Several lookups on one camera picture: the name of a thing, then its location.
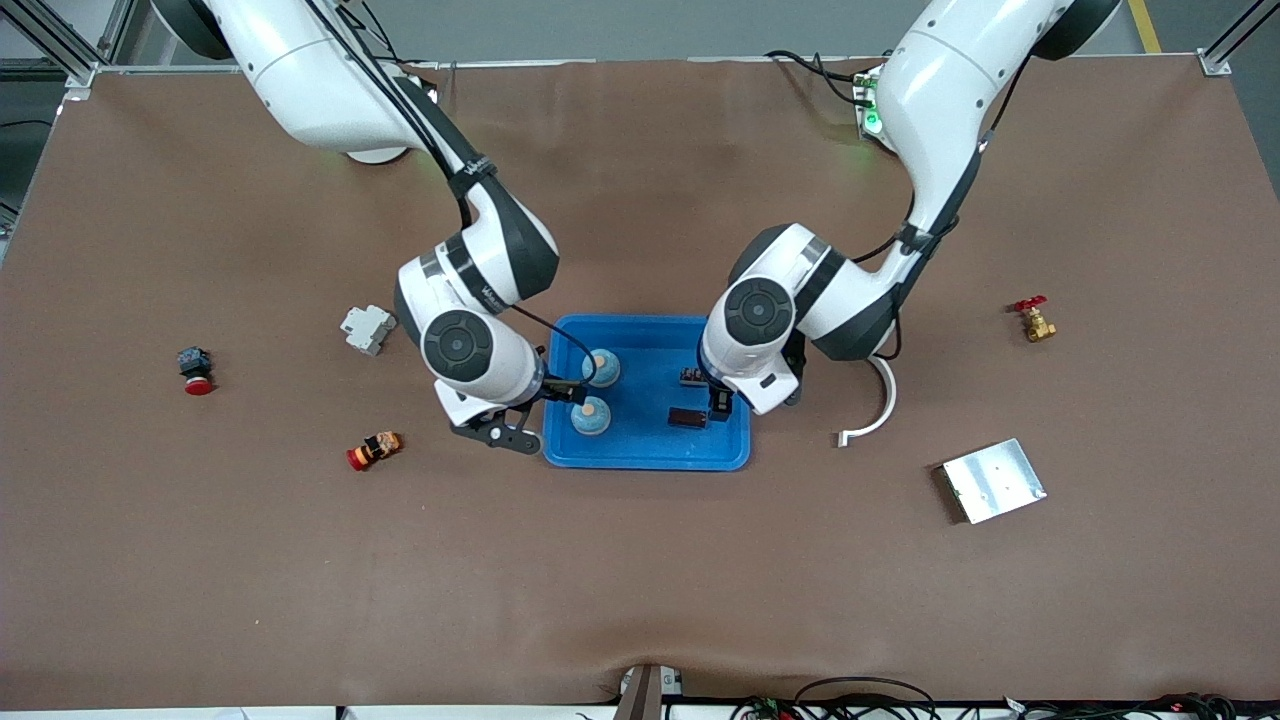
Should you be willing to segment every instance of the red and yellow component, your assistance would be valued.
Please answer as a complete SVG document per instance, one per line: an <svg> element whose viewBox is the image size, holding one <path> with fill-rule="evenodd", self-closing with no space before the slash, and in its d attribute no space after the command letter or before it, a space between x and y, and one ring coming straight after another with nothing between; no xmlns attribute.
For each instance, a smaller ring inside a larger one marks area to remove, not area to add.
<svg viewBox="0 0 1280 720"><path fill-rule="evenodd" d="M396 433L378 433L365 438L365 445L352 447L347 451L347 462L355 470L365 470L374 462L387 457L401 448L399 436Z"/></svg>
<svg viewBox="0 0 1280 720"><path fill-rule="evenodd" d="M1046 320L1044 315L1039 311L1039 306L1047 300L1043 295L1037 295L1036 297L1019 300L1014 304L1014 310L1023 314L1023 324L1027 325L1027 340L1032 342L1048 340L1057 334L1057 328Z"/></svg>

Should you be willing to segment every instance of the white robotic arm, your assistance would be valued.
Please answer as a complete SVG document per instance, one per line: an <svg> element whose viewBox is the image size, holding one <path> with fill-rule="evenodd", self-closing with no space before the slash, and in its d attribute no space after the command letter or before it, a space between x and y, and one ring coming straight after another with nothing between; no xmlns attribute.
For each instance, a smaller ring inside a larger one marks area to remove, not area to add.
<svg viewBox="0 0 1280 720"><path fill-rule="evenodd" d="M886 61L876 94L883 133L915 190L883 265L863 270L799 224L762 232L730 273L730 288L699 343L712 406L724 405L716 397L724 388L741 393L758 414L797 400L804 338L832 360L876 354L938 242L955 227L991 140L980 129L992 100L1029 55L1070 55L1119 3L933 0ZM753 323L782 316L788 320Z"/></svg>
<svg viewBox="0 0 1280 720"><path fill-rule="evenodd" d="M547 227L495 177L453 122L399 68L385 68L330 0L152 0L193 50L234 56L292 137L324 150L430 152L463 228L397 275L399 324L436 375L456 433L534 454L524 429L540 398L581 402L581 383L549 377L539 352L495 318L550 286L559 263ZM470 206L476 209L471 222ZM522 414L515 427L507 409Z"/></svg>

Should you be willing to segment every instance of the blue plastic tray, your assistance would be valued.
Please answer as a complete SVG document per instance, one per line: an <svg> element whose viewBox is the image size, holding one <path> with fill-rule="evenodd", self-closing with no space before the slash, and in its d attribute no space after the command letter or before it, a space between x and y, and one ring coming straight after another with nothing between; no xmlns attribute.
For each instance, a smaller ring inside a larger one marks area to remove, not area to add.
<svg viewBox="0 0 1280 720"><path fill-rule="evenodd" d="M698 365L698 340L705 318L684 315L567 315L557 323L593 350L612 350L622 377L590 393L609 404L613 421L604 433L580 434L572 406L548 402L543 416L547 460L561 468L614 470L737 470L751 455L751 411L733 398L728 421L705 429L673 428L667 410L707 409L707 388L680 384L680 369ZM584 354L552 333L548 368L562 378L582 377Z"/></svg>

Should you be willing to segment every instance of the brown tablecloth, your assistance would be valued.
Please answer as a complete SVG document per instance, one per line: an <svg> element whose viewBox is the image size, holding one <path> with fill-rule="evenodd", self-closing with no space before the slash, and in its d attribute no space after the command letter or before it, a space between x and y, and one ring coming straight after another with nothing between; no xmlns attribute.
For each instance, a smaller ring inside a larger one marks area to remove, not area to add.
<svg viewBox="0 0 1280 720"><path fill-rule="evenodd" d="M760 229L858 254L908 205L794 67L462 70L442 104L553 229L552 318L703 314ZM814 354L742 471L567 471L453 437L399 331L343 343L457 228L429 158L307 149L238 76L99 77L0 272L0 707L595 701L641 661L1280 696L1280 205L1230 82L1032 63L961 214L882 430L832 447L881 391ZM1005 306L1037 293L1033 346ZM1009 437L1048 498L957 524L929 468Z"/></svg>

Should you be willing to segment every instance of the yellow floor line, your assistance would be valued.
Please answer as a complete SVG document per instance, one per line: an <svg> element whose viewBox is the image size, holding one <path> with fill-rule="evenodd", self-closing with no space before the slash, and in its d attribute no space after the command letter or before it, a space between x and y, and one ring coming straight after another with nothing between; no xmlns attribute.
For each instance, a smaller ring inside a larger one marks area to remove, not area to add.
<svg viewBox="0 0 1280 720"><path fill-rule="evenodd" d="M1160 38L1156 37L1156 26L1152 24L1151 13L1147 12L1147 0L1129 0L1129 10L1133 12L1133 22L1138 26L1142 49L1147 53L1160 53Z"/></svg>

